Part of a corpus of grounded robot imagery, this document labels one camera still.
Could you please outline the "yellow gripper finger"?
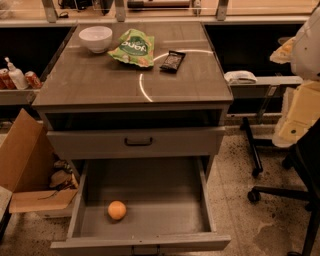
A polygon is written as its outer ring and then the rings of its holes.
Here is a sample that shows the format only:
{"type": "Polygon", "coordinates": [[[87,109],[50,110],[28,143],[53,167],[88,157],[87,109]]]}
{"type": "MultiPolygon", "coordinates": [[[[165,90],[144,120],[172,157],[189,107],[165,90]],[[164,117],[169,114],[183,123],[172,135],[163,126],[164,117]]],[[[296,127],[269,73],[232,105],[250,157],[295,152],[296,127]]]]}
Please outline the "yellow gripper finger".
{"type": "Polygon", "coordinates": [[[296,89],[287,88],[281,118],[274,129],[272,143],[280,148],[296,143],[320,118],[320,82],[304,81],[296,89]]]}
{"type": "Polygon", "coordinates": [[[286,42],[284,42],[277,50],[275,50],[270,55],[270,60],[278,64],[290,63],[294,41],[295,38],[291,37],[286,42]]]}

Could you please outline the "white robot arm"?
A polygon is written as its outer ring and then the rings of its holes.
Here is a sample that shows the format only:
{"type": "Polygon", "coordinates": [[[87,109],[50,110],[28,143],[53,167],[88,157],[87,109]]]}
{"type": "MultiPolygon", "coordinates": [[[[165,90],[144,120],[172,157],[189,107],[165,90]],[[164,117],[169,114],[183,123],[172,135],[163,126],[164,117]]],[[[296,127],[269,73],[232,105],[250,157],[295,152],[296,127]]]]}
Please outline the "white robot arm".
{"type": "Polygon", "coordinates": [[[303,79],[296,89],[286,90],[282,117],[272,137],[274,145],[284,148],[296,143],[320,118],[320,7],[270,60],[289,63],[292,73],[303,79]]]}

